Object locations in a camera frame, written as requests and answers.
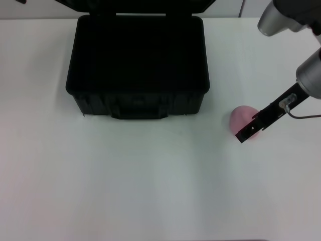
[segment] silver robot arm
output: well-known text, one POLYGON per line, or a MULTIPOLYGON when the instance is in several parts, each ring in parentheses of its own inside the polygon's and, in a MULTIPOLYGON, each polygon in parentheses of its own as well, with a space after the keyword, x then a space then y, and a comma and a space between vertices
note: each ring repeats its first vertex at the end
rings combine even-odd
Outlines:
MULTIPOLYGON (((272 1, 264 11, 258 29, 266 36, 273 36, 283 30, 290 29, 299 32, 311 25, 313 32, 321 43, 320 34, 321 0, 276 0, 272 1)), ((296 72, 297 82, 309 95, 321 99, 321 48, 306 60, 296 72)))
MULTIPOLYGON (((307 26, 321 43, 321 0, 272 0, 259 21, 258 29, 266 36, 273 36, 286 29, 299 32, 307 26)), ((321 117, 296 117, 290 113, 309 96, 321 99, 321 48, 298 67, 296 83, 256 114, 253 121, 240 130, 236 137, 244 142, 285 114, 298 119, 321 117)))

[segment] white table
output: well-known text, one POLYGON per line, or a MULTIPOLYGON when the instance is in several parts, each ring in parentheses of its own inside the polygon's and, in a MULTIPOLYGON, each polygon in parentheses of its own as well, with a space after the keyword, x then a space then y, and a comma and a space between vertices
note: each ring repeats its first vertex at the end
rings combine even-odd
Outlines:
POLYGON ((257 22, 204 19, 199 114, 118 121, 83 117, 65 91, 76 20, 1 20, 0 240, 319 239, 321 120, 285 116, 244 144, 226 128, 319 47, 309 30, 268 38, 257 22))

